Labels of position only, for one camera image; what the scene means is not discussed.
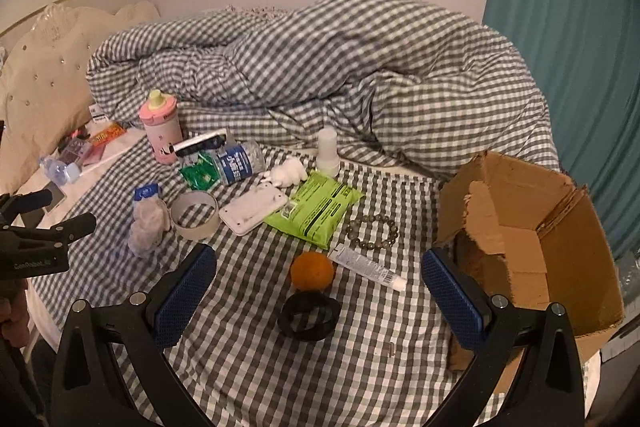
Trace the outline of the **person's left hand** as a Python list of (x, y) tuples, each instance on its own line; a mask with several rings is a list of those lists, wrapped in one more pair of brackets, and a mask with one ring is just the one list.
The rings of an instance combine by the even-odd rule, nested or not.
[(11, 299), (2, 297), (0, 300), (1, 335), (12, 347), (22, 349), (29, 340), (28, 283), (19, 280), (17, 286), (17, 293)]

